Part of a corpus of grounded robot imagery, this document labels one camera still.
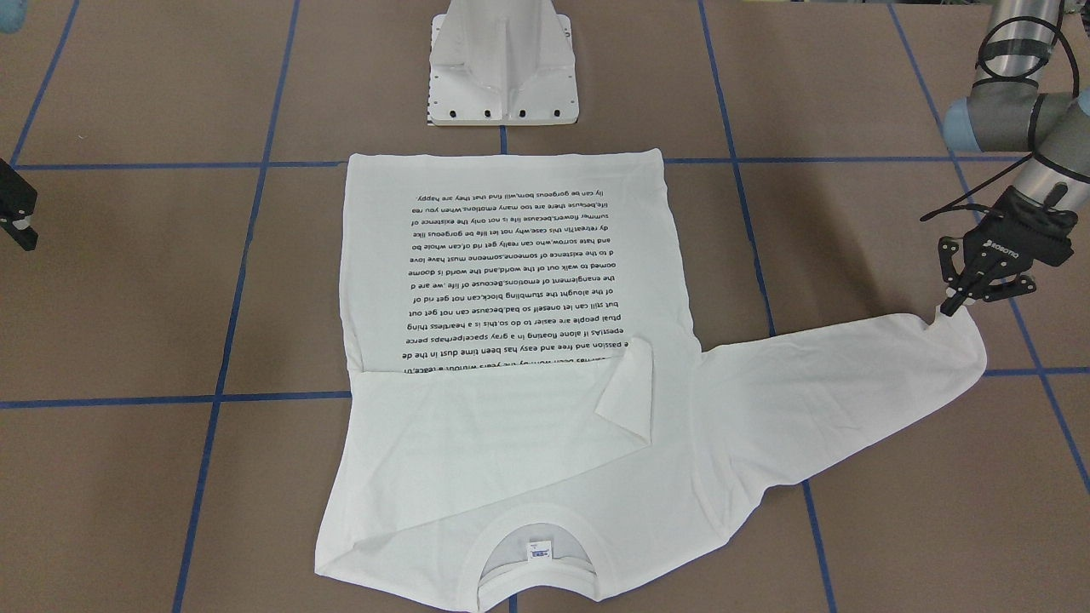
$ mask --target care tag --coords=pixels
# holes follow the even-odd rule
[[[526,543],[526,562],[553,560],[553,541],[531,541]]]

